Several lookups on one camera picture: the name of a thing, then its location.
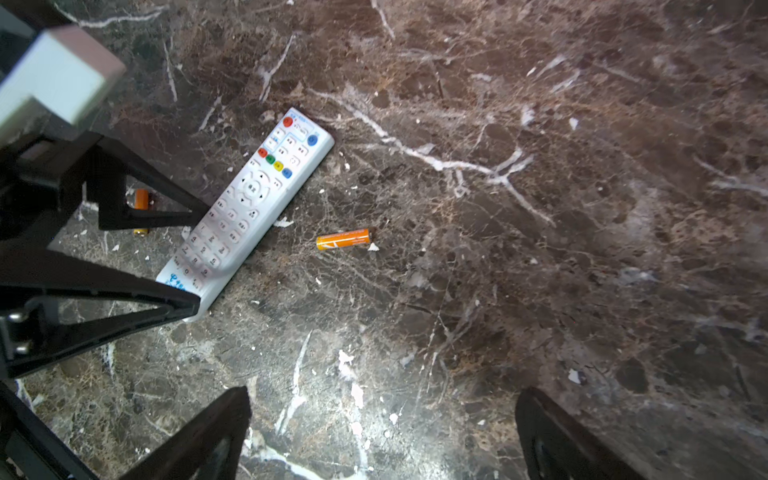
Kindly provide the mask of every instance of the remote control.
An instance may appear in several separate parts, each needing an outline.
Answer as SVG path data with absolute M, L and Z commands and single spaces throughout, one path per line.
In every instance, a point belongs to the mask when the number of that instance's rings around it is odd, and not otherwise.
M 334 143 L 300 111 L 288 110 L 157 276 L 200 296 L 197 315 L 185 322 L 205 315 Z

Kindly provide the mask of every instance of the remote control button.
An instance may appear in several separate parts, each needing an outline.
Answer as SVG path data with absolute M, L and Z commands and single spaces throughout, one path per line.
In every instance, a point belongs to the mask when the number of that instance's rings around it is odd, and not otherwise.
M 217 237 L 215 233 L 210 232 L 205 236 L 205 241 L 208 242 L 209 245 L 214 245 L 219 241 L 219 237 Z
M 246 197 L 243 192 L 237 194 L 237 201 L 240 202 L 240 205 L 244 205 L 245 207 L 250 207 L 251 205 L 250 198 Z
M 259 185 L 259 182 L 250 181 L 245 184 L 245 194 L 248 197 L 255 197 L 256 194 L 259 193 L 259 190 L 261 190 L 261 185 Z
M 216 249 L 216 252 L 221 255 L 221 258 L 224 258 L 230 254 L 230 249 L 226 245 L 221 245 Z
M 261 202 L 266 200 L 266 196 L 270 194 L 270 189 L 267 187 L 264 187 L 261 189 L 261 192 L 259 192 L 259 195 L 256 197 L 256 203 L 260 204 Z

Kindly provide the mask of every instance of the battery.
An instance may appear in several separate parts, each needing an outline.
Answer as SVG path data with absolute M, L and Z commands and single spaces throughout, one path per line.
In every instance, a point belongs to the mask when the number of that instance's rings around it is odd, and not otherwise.
M 149 192 L 144 188 L 136 189 L 136 197 L 134 198 L 134 208 L 136 210 L 149 210 Z M 141 235 L 142 237 L 149 233 L 147 228 L 136 228 L 134 233 Z
M 355 230 L 353 232 L 334 233 L 333 235 L 323 235 L 317 237 L 318 250 L 329 250 L 331 248 L 351 247 L 360 243 L 371 243 L 371 236 L 368 229 Z

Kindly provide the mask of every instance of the dark brown marble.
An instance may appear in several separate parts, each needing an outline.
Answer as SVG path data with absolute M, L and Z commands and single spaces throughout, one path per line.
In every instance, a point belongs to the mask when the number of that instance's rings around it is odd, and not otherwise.
M 90 30 L 128 73 L 85 127 L 206 201 L 289 106 L 336 146 L 208 317 L 24 379 L 62 439 L 114 478 L 247 385 L 241 478 L 291 478 L 261 434 L 322 478 L 518 480 L 516 395 L 538 386 L 646 478 L 768 475 L 763 2 L 292 3 L 177 0 Z M 181 242 L 94 219 L 60 248 L 154 277 Z M 363 227 L 379 251 L 313 245 Z

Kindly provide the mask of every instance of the screw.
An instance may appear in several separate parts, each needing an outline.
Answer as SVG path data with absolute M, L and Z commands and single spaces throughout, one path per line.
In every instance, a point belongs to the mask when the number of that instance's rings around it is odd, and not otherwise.
M 10 322 L 21 323 L 27 319 L 27 314 L 24 312 L 10 312 L 6 318 Z
M 17 343 L 14 351 L 17 355 L 28 355 L 32 348 L 32 342 Z

